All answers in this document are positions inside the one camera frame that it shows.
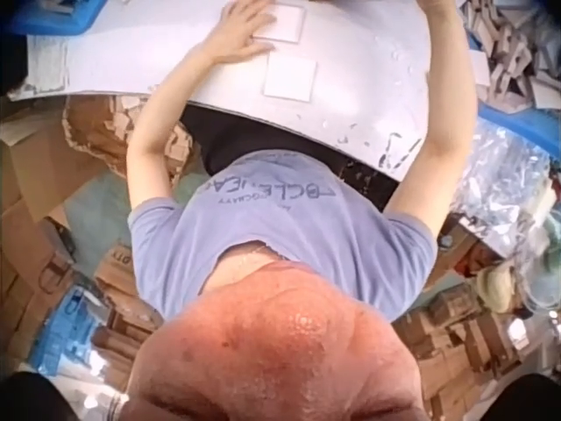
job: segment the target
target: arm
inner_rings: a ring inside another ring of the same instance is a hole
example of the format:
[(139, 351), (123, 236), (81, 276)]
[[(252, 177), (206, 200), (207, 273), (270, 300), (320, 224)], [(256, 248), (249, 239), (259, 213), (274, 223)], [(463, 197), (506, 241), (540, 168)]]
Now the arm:
[(429, 22), (429, 128), (387, 214), (423, 222), (436, 237), (471, 151), (477, 94), (465, 30), (453, 0), (417, 0)]
[(127, 150), (131, 207), (155, 197), (171, 197), (164, 152), (187, 101), (216, 64), (249, 60), (270, 51), (251, 36), (273, 17), (262, 13), (269, 0), (237, 0), (226, 5), (209, 37), (191, 50), (156, 89), (142, 110)]

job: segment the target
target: t-shirt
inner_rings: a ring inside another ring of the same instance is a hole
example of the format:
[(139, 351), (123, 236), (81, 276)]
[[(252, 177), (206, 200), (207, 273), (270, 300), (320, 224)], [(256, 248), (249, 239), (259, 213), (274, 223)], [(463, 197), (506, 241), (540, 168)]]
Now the t-shirt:
[(166, 319), (196, 300), (226, 250), (249, 241), (306, 264), (388, 321), (421, 293), (437, 255), (419, 220), (381, 214), (322, 162), (281, 150), (238, 159), (186, 206), (150, 199), (129, 225), (138, 292)]

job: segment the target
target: square paper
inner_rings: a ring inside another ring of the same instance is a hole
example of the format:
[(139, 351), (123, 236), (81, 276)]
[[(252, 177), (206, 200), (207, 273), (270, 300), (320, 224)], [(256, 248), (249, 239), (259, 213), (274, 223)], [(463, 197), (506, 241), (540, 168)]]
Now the square paper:
[(276, 22), (255, 32), (254, 38), (300, 42), (306, 15), (302, 7), (274, 4), (267, 9), (267, 13), (274, 15)]
[(316, 61), (270, 53), (266, 70), (265, 96), (309, 102), (316, 78)]
[(473, 74), (475, 84), (491, 86), (491, 71), (489, 70), (489, 59), (482, 51), (470, 50), (472, 58)]

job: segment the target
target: blue plastic crate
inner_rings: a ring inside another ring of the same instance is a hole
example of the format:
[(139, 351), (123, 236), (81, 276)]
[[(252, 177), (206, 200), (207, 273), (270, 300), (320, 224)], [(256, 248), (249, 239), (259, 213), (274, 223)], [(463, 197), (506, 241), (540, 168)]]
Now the blue plastic crate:
[(77, 0), (72, 14), (47, 11), (39, 0), (26, 0), (7, 25), (20, 35), (79, 35), (94, 23), (107, 0)]

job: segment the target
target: neck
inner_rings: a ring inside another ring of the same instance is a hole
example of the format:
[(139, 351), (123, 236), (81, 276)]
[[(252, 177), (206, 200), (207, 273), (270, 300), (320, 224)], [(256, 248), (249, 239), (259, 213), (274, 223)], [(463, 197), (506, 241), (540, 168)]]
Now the neck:
[(202, 287), (201, 294), (237, 283), (278, 260), (282, 258), (258, 241), (231, 247), (218, 259), (217, 265)]

